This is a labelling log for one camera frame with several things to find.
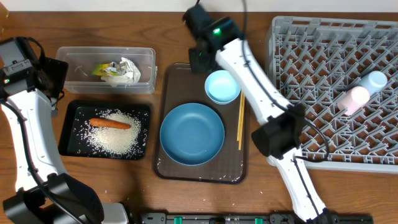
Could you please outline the light blue cup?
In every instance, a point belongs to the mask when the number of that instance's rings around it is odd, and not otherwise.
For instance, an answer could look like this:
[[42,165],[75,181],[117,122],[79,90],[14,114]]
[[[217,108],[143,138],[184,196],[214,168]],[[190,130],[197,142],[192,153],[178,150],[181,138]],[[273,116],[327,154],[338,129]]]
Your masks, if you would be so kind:
[[358,85],[367,89],[369,94],[372,96],[379,93],[387,85],[387,77],[382,72],[373,71],[363,76]]

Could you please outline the yellow foil snack wrapper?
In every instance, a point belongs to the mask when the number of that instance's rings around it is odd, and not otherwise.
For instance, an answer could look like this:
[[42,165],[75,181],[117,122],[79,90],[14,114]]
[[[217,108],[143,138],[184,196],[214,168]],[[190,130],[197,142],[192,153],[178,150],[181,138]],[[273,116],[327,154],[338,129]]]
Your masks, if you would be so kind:
[[98,64],[91,74],[96,76],[119,76],[119,65],[115,62]]

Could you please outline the white cup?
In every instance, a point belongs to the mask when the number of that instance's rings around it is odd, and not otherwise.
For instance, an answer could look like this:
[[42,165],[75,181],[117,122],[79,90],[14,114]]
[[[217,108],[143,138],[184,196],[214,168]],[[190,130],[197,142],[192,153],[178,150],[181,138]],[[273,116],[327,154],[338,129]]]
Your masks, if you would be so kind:
[[356,86],[345,93],[337,103],[339,110],[345,111],[345,115],[351,116],[361,109],[370,99],[368,90],[362,86]]

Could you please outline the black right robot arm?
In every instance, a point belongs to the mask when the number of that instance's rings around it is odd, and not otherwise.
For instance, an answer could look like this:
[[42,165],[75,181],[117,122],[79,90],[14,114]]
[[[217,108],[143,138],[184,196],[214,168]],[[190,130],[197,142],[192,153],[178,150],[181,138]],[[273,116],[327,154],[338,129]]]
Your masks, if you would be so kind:
[[207,14],[185,14],[183,21],[199,52],[228,71],[246,95],[260,124],[251,135],[252,141],[278,168],[295,214],[306,223],[331,223],[331,214],[313,186],[300,148],[302,129],[311,125],[303,108],[292,105],[276,90],[253,58],[246,32],[229,17],[214,20]]

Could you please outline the wooden chopstick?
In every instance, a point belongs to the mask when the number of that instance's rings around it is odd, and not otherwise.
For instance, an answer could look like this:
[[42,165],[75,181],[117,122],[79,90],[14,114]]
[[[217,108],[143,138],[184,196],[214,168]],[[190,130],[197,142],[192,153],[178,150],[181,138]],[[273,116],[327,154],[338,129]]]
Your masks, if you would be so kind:
[[242,145],[242,138],[243,138],[244,105],[245,105],[245,95],[243,92],[241,92],[240,106],[239,106],[239,124],[238,124],[238,134],[237,134],[238,150],[239,151],[242,148],[241,145]]
[[239,100],[239,119],[238,119],[238,130],[237,130],[237,141],[241,140],[241,130],[242,130],[242,117],[244,114],[244,94],[240,92],[240,100]]

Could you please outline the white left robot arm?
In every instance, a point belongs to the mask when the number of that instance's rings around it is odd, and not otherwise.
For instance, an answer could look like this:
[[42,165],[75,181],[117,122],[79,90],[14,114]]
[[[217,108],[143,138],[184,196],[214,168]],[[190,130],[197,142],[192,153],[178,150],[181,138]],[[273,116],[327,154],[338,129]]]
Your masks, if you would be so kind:
[[3,201],[13,223],[128,223],[121,203],[103,203],[96,192],[68,175],[52,129],[52,93],[67,63],[5,60],[1,108],[17,159],[16,194]]

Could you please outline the large blue plate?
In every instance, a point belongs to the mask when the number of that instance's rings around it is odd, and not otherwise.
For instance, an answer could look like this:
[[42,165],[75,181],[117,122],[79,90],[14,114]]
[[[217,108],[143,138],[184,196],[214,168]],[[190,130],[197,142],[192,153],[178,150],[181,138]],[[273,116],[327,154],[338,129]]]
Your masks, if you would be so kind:
[[224,124],[210,107],[185,103],[165,116],[159,138],[163,150],[173,161],[198,166],[220,152],[225,138]]

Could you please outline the light blue small bowl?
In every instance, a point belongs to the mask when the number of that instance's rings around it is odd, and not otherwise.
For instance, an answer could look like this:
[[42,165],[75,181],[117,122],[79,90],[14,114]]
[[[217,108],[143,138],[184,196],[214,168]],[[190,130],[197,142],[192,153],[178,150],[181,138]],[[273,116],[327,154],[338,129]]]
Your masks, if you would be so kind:
[[215,71],[205,80],[205,93],[216,104],[229,104],[240,95],[240,92],[240,86],[226,70]]

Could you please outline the white paper napkin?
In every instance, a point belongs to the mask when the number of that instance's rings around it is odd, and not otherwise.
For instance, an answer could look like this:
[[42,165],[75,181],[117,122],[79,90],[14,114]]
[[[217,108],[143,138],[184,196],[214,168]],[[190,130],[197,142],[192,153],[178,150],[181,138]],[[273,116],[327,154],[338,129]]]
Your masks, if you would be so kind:
[[119,76],[101,76],[101,79],[110,85],[132,85],[139,81],[141,72],[133,61],[121,57],[119,65]]

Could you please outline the orange carrot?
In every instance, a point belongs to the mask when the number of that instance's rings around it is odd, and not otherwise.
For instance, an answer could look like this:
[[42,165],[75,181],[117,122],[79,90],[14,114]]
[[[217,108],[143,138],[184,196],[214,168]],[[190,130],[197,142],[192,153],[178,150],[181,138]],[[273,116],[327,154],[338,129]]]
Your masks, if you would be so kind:
[[91,118],[90,124],[101,128],[129,129],[131,127],[130,124],[104,118]]

